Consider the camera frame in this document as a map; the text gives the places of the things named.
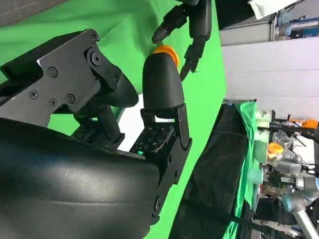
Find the black cloth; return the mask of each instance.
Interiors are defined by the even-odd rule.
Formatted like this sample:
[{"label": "black cloth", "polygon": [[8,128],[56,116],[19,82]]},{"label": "black cloth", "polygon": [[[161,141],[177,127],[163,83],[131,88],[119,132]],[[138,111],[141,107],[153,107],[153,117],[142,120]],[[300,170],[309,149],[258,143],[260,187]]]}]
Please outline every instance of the black cloth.
[{"label": "black cloth", "polygon": [[296,225],[293,214],[287,212],[278,198],[259,199],[255,220],[278,222],[283,225]]},{"label": "black cloth", "polygon": [[[243,209],[241,211],[241,218],[251,222],[253,212],[250,210],[249,203],[245,200]],[[252,229],[241,224],[238,225],[236,239],[249,239],[251,237]]]},{"label": "black cloth", "polygon": [[[246,129],[234,106],[223,105],[186,186],[183,200],[233,213],[241,168],[248,145]],[[229,220],[203,217],[180,204],[171,239],[220,239]]]}]

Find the black strap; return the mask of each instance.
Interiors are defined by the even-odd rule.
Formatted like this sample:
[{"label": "black strap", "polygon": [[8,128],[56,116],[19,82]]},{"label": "black strap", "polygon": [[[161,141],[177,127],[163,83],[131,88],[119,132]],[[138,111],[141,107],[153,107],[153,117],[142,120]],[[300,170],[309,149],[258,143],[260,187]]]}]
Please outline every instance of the black strap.
[{"label": "black strap", "polygon": [[249,228],[254,229],[256,231],[265,233],[269,236],[276,234],[277,238],[279,238],[279,239],[292,239],[292,237],[284,234],[284,232],[275,230],[269,226],[262,226],[262,225],[258,225],[258,224],[253,223],[253,222],[249,222],[245,219],[238,218],[234,215],[230,215],[228,213],[220,211],[217,208],[203,206],[203,205],[191,202],[189,200],[182,200],[181,204],[188,206],[189,208],[193,209],[195,213],[201,214],[202,216],[205,216],[205,217],[211,217],[212,219],[216,219],[215,217],[212,217],[212,216],[217,216],[217,217],[220,217],[223,219],[227,219],[231,222],[241,224],[245,227],[249,227]]}]

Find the screw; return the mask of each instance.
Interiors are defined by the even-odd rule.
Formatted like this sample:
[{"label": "screw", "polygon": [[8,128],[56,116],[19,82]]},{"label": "screw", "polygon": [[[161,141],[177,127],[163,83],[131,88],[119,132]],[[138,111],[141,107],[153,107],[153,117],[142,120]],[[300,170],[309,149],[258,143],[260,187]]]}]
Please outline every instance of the screw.
[{"label": "screw", "polygon": [[48,68],[48,73],[50,77],[55,78],[58,75],[58,70],[51,66]]},{"label": "screw", "polygon": [[92,35],[92,42],[95,44],[98,41],[98,37],[96,35]]},{"label": "screw", "polygon": [[66,97],[66,100],[69,104],[73,104],[75,102],[75,96],[74,94],[68,94]]},{"label": "screw", "polygon": [[51,105],[52,107],[54,107],[54,106],[56,106],[56,104],[57,104],[56,99],[55,99],[55,98],[51,98],[51,99],[50,99],[50,105]]},{"label": "screw", "polygon": [[32,90],[32,91],[30,91],[29,92],[29,97],[31,98],[31,99],[37,99],[38,97],[39,97],[39,93],[38,93],[38,91],[35,91],[35,90]]},{"label": "screw", "polygon": [[158,211],[162,206],[162,203],[160,201],[160,197],[157,197],[156,198],[156,201],[155,201],[155,211]]},{"label": "screw", "polygon": [[101,63],[100,63],[100,55],[98,52],[94,51],[92,54],[91,54],[91,62],[93,63],[93,65],[95,66],[99,66]]}]

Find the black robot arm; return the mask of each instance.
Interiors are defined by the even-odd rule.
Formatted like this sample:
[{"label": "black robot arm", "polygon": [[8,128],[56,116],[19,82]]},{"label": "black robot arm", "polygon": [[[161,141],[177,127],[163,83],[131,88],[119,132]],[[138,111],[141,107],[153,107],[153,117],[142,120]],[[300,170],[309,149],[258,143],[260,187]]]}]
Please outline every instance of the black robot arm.
[{"label": "black robot arm", "polygon": [[[173,59],[146,59],[145,129],[122,152],[110,106],[134,106],[138,95],[98,40],[93,30],[59,36],[1,66],[8,78],[0,85],[5,238],[141,239],[179,181],[192,140]],[[70,137],[47,129],[51,114],[73,114],[80,127]]]},{"label": "black robot arm", "polygon": [[193,73],[199,59],[203,55],[206,41],[209,40],[212,28],[211,0],[178,0],[183,2],[169,11],[163,23],[155,31],[152,42],[158,44],[169,36],[174,29],[181,28],[189,18],[189,35],[193,43],[189,45],[185,54],[185,64],[180,72],[183,81],[189,71]]}]

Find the white panel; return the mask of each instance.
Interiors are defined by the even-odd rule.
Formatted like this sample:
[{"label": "white panel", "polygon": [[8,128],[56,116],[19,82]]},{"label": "white panel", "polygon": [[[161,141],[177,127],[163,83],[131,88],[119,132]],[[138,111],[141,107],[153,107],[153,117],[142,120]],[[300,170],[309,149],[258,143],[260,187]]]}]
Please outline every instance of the white panel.
[{"label": "white panel", "polygon": [[319,69],[319,37],[222,47],[226,72]]},{"label": "white panel", "polygon": [[319,70],[226,72],[227,94],[318,97]]},{"label": "white panel", "polygon": [[254,26],[225,29],[219,31],[219,35],[222,46],[264,42],[269,40],[269,25],[260,24]]}]

